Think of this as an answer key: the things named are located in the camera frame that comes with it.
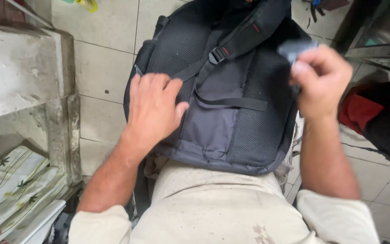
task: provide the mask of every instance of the hairy forearm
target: hairy forearm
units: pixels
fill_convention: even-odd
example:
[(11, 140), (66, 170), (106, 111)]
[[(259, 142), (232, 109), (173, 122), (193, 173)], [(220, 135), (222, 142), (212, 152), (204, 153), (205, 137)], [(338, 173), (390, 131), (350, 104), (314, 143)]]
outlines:
[(126, 205), (135, 187), (138, 165), (150, 149), (123, 132), (120, 142), (91, 177), (77, 211), (100, 213), (114, 205)]
[(305, 123), (300, 171), (305, 189), (331, 197), (360, 199), (358, 182), (341, 148), (334, 117)]

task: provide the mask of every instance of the red stitching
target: red stitching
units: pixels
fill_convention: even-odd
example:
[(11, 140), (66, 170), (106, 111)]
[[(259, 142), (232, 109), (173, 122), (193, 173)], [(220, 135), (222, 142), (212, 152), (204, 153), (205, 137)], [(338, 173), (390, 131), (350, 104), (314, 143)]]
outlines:
[(255, 27), (255, 29), (257, 30), (257, 32), (260, 32), (260, 30), (257, 28), (257, 26), (255, 24), (253, 24), (253, 26)]

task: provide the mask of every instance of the plastic buckle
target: plastic buckle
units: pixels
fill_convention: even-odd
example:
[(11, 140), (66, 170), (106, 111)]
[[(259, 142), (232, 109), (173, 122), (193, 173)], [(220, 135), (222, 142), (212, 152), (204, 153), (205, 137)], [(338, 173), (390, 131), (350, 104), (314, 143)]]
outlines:
[(212, 64), (218, 64), (222, 60), (227, 58), (227, 54), (222, 51), (222, 48), (215, 47), (210, 53), (209, 53), (209, 61)]

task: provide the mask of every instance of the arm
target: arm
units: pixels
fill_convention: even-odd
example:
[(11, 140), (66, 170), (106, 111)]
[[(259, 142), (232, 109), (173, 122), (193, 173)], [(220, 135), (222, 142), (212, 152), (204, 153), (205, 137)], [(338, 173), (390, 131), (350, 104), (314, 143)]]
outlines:
[(352, 67), (333, 49), (321, 45), (301, 53), (290, 84), (299, 84), (299, 109), (305, 118), (300, 171), (305, 189), (326, 196), (360, 199), (356, 177), (340, 142), (337, 107)]
[(165, 74), (135, 75), (130, 86), (127, 126), (120, 141), (97, 169), (79, 202), (77, 212), (100, 213), (125, 205), (132, 195), (138, 165), (147, 153), (180, 125), (188, 103), (175, 105), (182, 86)]

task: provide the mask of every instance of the hand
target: hand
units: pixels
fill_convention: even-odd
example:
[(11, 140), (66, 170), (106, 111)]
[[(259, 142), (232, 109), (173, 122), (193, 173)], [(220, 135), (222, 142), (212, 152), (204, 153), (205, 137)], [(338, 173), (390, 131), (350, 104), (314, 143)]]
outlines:
[(122, 137), (138, 141), (150, 150), (175, 131), (189, 107), (187, 102), (175, 105), (183, 82), (170, 80), (166, 74), (136, 74), (130, 84), (129, 119)]
[(338, 103), (353, 68), (333, 49), (320, 45), (298, 55), (291, 67), (290, 85), (299, 84), (299, 109), (306, 120), (336, 119)]

